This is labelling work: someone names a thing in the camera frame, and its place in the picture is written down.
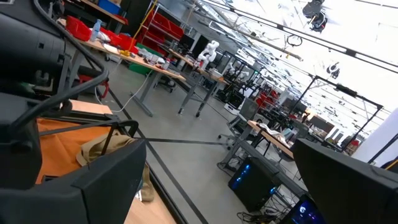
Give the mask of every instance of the gray floor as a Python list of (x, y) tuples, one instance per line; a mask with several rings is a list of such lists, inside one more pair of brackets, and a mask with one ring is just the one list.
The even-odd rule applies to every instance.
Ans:
[[(104, 63), (111, 72), (116, 66), (114, 62)], [(110, 87), (122, 104), (129, 99), (130, 91), (138, 90), (144, 80), (143, 75), (131, 72), (124, 65), (118, 66), (109, 76)], [(205, 92), (200, 90), (199, 95), (204, 96)], [(139, 122), (139, 128), (147, 138), (216, 142), (219, 134), (230, 133), (226, 122), (227, 119), (231, 120), (234, 116), (224, 110), (224, 105), (214, 98), (209, 100), (210, 106), (205, 106), (200, 118), (195, 117), (200, 105), (196, 101), (190, 101), (185, 107), (183, 115), (178, 115), (177, 111), (185, 96), (185, 92), (179, 88), (173, 93), (169, 93), (158, 86), (146, 101), (147, 105), (155, 112), (152, 118), (147, 116), (132, 100), (126, 106), (126, 110), (133, 119)], [(81, 96), (79, 99), (96, 101), (94, 96)], [(109, 94), (103, 103), (112, 110), (120, 110)], [(122, 119), (126, 119), (123, 113), (116, 114)], [(246, 209), (228, 188), (229, 177), (216, 166), (216, 163), (226, 155), (226, 146), (164, 142), (152, 142), (151, 144), (208, 223), (241, 223), (236, 213), (246, 212)], [(266, 145), (262, 142), (258, 150), (264, 152), (265, 148)], [(272, 147), (266, 156), (276, 161), (279, 160)], [(147, 150), (147, 160), (188, 222), (201, 223), (150, 150)], [(297, 172), (294, 162), (282, 161), (282, 165), (285, 167), (286, 173), (294, 178)], [(295, 181), (303, 185), (297, 177)], [(291, 198), (286, 189), (282, 190), (286, 191), (287, 198)]]

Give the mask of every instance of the computer tower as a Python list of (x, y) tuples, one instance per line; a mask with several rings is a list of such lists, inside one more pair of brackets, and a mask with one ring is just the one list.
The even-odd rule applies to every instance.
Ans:
[(248, 157), (228, 182), (248, 212), (260, 210), (276, 192), (280, 180), (258, 158)]

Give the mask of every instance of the red storage bin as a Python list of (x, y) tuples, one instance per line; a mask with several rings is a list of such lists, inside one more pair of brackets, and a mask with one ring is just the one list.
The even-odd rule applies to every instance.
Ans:
[(88, 41), (90, 39), (91, 30), (82, 21), (72, 16), (67, 16), (67, 25), (65, 28), (72, 36), (79, 40)]
[(157, 29), (149, 29), (146, 36), (152, 38), (154, 41), (157, 41), (160, 44), (165, 42), (164, 34)]
[(119, 44), (120, 48), (122, 48), (123, 50), (128, 50), (134, 54), (138, 53), (138, 50), (135, 47), (137, 40), (133, 40), (130, 36), (125, 35), (125, 34), (119, 34), (119, 37), (121, 38), (121, 41)]
[(181, 27), (175, 25), (174, 23), (170, 22), (170, 34), (173, 35), (178, 40), (181, 39), (182, 35), (184, 35), (184, 30)]
[(120, 38), (118, 35), (116, 35), (114, 32), (109, 31), (107, 29), (104, 29), (101, 27), (100, 31), (104, 34), (106, 34), (109, 39), (111, 39), (110, 44), (113, 46), (118, 46), (120, 42), (122, 41), (122, 38)]
[(171, 32), (170, 30), (170, 21), (168, 19), (166, 19), (165, 17), (163, 17), (162, 15), (160, 15), (159, 13), (155, 14), (154, 20), (152, 21), (152, 23), (157, 26), (158, 28), (166, 31), (166, 32)]

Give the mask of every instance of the desk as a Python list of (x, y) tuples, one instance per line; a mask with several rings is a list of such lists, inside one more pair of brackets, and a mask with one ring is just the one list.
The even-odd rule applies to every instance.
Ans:
[[(58, 20), (58, 22), (59, 22), (60, 24), (62, 24), (62, 25), (65, 25), (65, 20), (63, 20), (63, 19)], [(144, 66), (144, 67), (150, 68), (150, 69), (152, 69), (153, 71), (155, 71), (154, 74), (152, 74), (152, 75), (148, 78), (148, 82), (147, 82), (147, 84), (146, 84), (146, 86), (145, 86), (145, 88), (144, 88), (144, 90), (143, 90), (141, 96), (140, 96), (140, 97), (135, 96), (135, 97), (133, 98), (134, 101), (137, 103), (137, 105), (140, 106), (141, 109), (143, 109), (144, 112), (145, 112), (148, 116), (151, 116), (151, 117), (152, 117), (152, 116), (154, 115), (154, 113), (152, 112), (151, 109), (149, 109), (149, 107), (148, 107), (144, 102), (145, 102), (146, 97), (147, 97), (148, 94), (150, 93), (150, 91), (155, 87), (155, 85), (156, 85), (158, 79), (160, 78), (160, 74), (167, 75), (167, 76), (170, 77), (170, 78), (176, 78), (176, 79), (179, 79), (179, 80), (185, 80), (185, 78), (182, 77), (181, 75), (174, 74), (174, 73), (172, 73), (172, 72), (170, 72), (170, 71), (163, 70), (163, 69), (158, 68), (158, 67), (156, 67), (156, 66), (154, 66), (154, 65), (150, 65), (150, 64), (148, 64), (148, 63), (145, 63), (144, 59), (143, 59), (142, 57), (139, 57), (138, 55), (136, 55), (135, 58), (132, 58), (132, 57), (130, 57), (130, 56), (127, 57), (127, 56), (121, 55), (121, 54), (119, 54), (119, 53), (110, 52), (110, 51), (108, 51), (108, 50), (106, 50), (106, 49), (104, 48), (103, 44), (102, 44), (98, 39), (95, 40), (95, 41), (86, 41), (86, 42), (85, 42), (85, 41), (82, 41), (82, 40), (78, 40), (78, 41), (79, 41), (82, 45), (85, 45), (85, 46), (87, 46), (87, 47), (91, 47), (91, 48), (94, 48), (94, 49), (96, 49), (96, 50), (100, 50), (100, 51), (105, 52), (105, 53), (107, 53), (107, 54), (116, 55), (116, 56), (118, 56), (118, 57), (121, 57), (121, 58), (124, 59), (124, 60), (128, 60), (128, 61), (130, 61), (130, 62), (133, 62), (133, 63), (139, 64), (139, 65), (142, 65), (142, 66)], [(71, 69), (71, 75), (72, 75), (72, 76), (71, 76), (71, 79), (70, 79), (70, 80), (73, 81), (73, 80), (75, 79), (75, 77), (77, 77), (78, 69), (79, 69), (80, 64), (81, 64), (81, 62), (83, 61), (83, 59), (84, 59), (83, 54), (82, 54), (80, 51), (76, 50), (76, 51), (75, 51), (75, 54), (74, 54), (74, 56), (73, 56), (73, 58), (72, 58), (72, 64), (73, 64), (73, 66), (72, 66), (72, 69)]]
[[(172, 49), (168, 49), (168, 52), (170, 52), (172, 55), (174, 55), (174, 56), (180, 58), (180, 59), (183, 60), (185, 63), (187, 63), (189, 66), (193, 67), (193, 63), (192, 63), (191, 61), (189, 61), (189, 59), (187, 59), (186, 57), (180, 55), (179, 53), (175, 52), (175, 51), (172, 50)], [(179, 114), (182, 113), (182, 111), (184, 110), (185, 105), (186, 105), (190, 100), (195, 100), (195, 101), (199, 101), (199, 102), (201, 103), (200, 106), (199, 106), (199, 110), (198, 110), (198, 112), (197, 112), (197, 114), (196, 114), (196, 117), (198, 118), (198, 117), (200, 116), (200, 112), (201, 112), (202, 109), (205, 107), (205, 105), (206, 105), (207, 101), (209, 100), (211, 94), (212, 94), (214, 91), (217, 91), (217, 89), (218, 89), (218, 87), (220, 86), (221, 83), (222, 83), (222, 84), (228, 84), (228, 83), (227, 83), (226, 81), (224, 81), (223, 79), (217, 78), (217, 77), (215, 77), (214, 75), (209, 74), (208, 72), (204, 71), (204, 70), (201, 69), (201, 68), (198, 68), (197, 71), (198, 71), (198, 73), (199, 73), (202, 77), (209, 78), (209, 79), (211, 79), (211, 80), (214, 80), (215, 82), (214, 82), (214, 84), (210, 87), (208, 93), (206, 94), (206, 96), (205, 96), (205, 98), (204, 98), (203, 100), (198, 99), (197, 97), (194, 96), (194, 94), (195, 94), (195, 89), (196, 89), (196, 87), (199, 85), (199, 83), (200, 83), (200, 78), (201, 78), (201, 77), (197, 77), (197, 78), (195, 78), (194, 80), (191, 80), (191, 82), (189, 83), (190, 86), (191, 86), (191, 88), (189, 88), (189, 89), (184, 88), (184, 87), (181, 86), (182, 89), (183, 89), (184, 91), (187, 92), (187, 96), (186, 96), (185, 99), (183, 100), (182, 105), (181, 105), (180, 110), (178, 111), (178, 113), (179, 113)]]
[[(250, 127), (252, 127), (252, 129), (256, 130), (257, 132), (261, 131), (261, 128), (259, 128), (257, 126), (257, 122), (255, 121), (248, 121), (248, 125)], [(264, 137), (267, 141), (268, 141), (268, 146), (267, 146), (267, 150), (269, 148), (270, 143), (273, 143), (274, 145), (276, 145), (282, 152), (286, 153), (288, 156), (290, 156), (291, 158), (293, 157), (293, 152), (290, 150), (290, 147), (286, 146), (285, 144), (281, 143), (280, 141), (278, 141), (278, 139), (276, 139), (274, 136), (268, 134), (266, 131), (261, 131), (261, 135), (262, 137)]]
[[(71, 100), (73, 110), (84, 111), (98, 114), (111, 114), (111, 110), (106, 105), (86, 103), (77, 100)], [(154, 223), (176, 223), (167, 207), (163, 203), (159, 194), (155, 190), (155, 199), (152, 202), (141, 202), (137, 198), (132, 201), (129, 213), (127, 214), (125, 224), (154, 224)]]
[(282, 184), (284, 184), (293, 194), (300, 197), (302, 194), (305, 194), (305, 191), (296, 184), (290, 177), (288, 177), (285, 172), (281, 169), (277, 168), (277, 163), (274, 161), (270, 161), (265, 158), (257, 149), (255, 149), (252, 145), (250, 145), (246, 138), (250, 134), (253, 129), (260, 130), (259, 127), (256, 126), (256, 122), (248, 121), (248, 125), (244, 129), (243, 133), (236, 138), (233, 148), (227, 153), (225, 158), (221, 161), (222, 164), (228, 164), (228, 162), (234, 157), (239, 148), (242, 148), (247, 154), (252, 157), (258, 158), (266, 167), (270, 170), (270, 173), (275, 174), (275, 177), (278, 178)]

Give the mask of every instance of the tan cloth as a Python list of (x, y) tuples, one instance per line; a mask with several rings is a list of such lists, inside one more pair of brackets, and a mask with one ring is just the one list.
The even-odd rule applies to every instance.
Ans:
[[(100, 137), (81, 145), (81, 152), (76, 155), (76, 160), (81, 166), (93, 162), (101, 155), (102, 149), (105, 146), (106, 137), (108, 137), (108, 134), (103, 134)], [(113, 133), (105, 154), (109, 154), (123, 146), (127, 146), (133, 141), (134, 139), (130, 138), (129, 136)]]
[[(92, 141), (84, 143), (81, 145), (81, 152), (76, 155), (76, 160), (81, 166), (87, 165), (87, 163), (93, 162), (96, 158), (98, 158), (102, 149), (104, 148), (106, 138), (108, 134), (104, 134)], [(130, 138), (129, 136), (121, 135), (119, 133), (114, 133), (109, 140), (108, 148), (105, 154), (109, 154), (114, 152), (121, 147), (124, 147), (130, 143), (132, 143), (135, 139)], [(141, 195), (142, 201), (151, 202), (155, 198), (154, 186), (150, 182), (149, 178), (149, 167), (145, 163), (144, 171), (142, 173), (142, 188)]]

